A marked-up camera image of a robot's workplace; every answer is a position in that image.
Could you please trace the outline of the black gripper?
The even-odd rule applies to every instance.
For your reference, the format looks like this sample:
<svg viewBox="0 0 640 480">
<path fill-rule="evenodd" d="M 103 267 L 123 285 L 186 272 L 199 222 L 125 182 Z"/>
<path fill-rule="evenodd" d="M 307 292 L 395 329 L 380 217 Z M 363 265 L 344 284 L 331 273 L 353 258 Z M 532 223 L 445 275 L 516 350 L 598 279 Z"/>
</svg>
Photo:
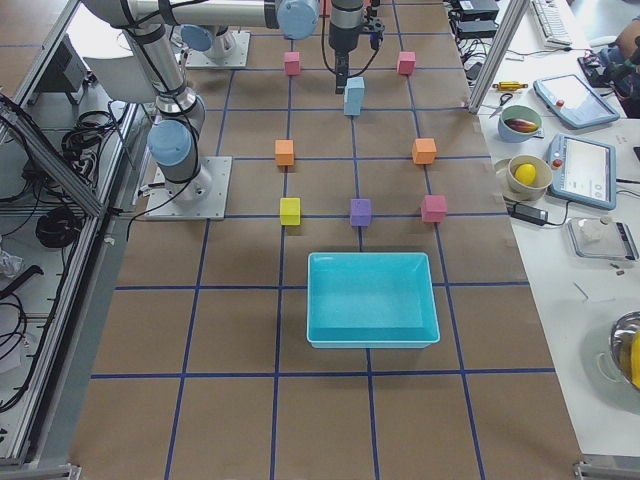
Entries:
<svg viewBox="0 0 640 480">
<path fill-rule="evenodd" d="M 329 46 L 335 57 L 335 93 L 342 95 L 349 77 L 349 55 L 361 35 L 369 38 L 370 48 L 377 52 L 383 41 L 385 26 L 378 17 L 377 0 L 332 0 L 329 14 Z"/>
</svg>

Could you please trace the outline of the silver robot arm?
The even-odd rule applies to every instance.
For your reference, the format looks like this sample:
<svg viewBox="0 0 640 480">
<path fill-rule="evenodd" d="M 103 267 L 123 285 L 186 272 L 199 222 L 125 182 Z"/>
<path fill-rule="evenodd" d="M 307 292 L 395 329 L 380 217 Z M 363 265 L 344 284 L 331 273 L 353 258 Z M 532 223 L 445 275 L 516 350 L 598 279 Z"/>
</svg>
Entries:
<svg viewBox="0 0 640 480">
<path fill-rule="evenodd" d="M 350 53 L 354 51 L 359 38 L 369 38 L 370 47 L 377 53 L 383 42 L 385 26 L 377 16 L 377 1 L 331 1 L 327 9 L 325 1 L 279 1 L 276 3 L 275 20 L 277 28 L 290 39 L 304 39 L 321 26 L 321 52 L 334 52 L 334 65 L 326 69 L 335 77 L 335 92 L 343 94 L 348 80 L 358 77 L 367 69 L 350 72 Z M 229 25 L 185 24 L 181 27 L 181 39 L 186 46 L 199 51 L 211 59 L 221 60 L 236 48 L 234 34 Z"/>
<path fill-rule="evenodd" d="M 319 19 L 317 1 L 86 1 L 84 5 L 125 34 L 156 92 L 161 121 L 152 127 L 147 144 L 173 198 L 194 197 L 209 181 L 201 173 L 198 152 L 205 107 L 187 86 L 166 28 L 257 26 L 304 39 Z"/>
</svg>

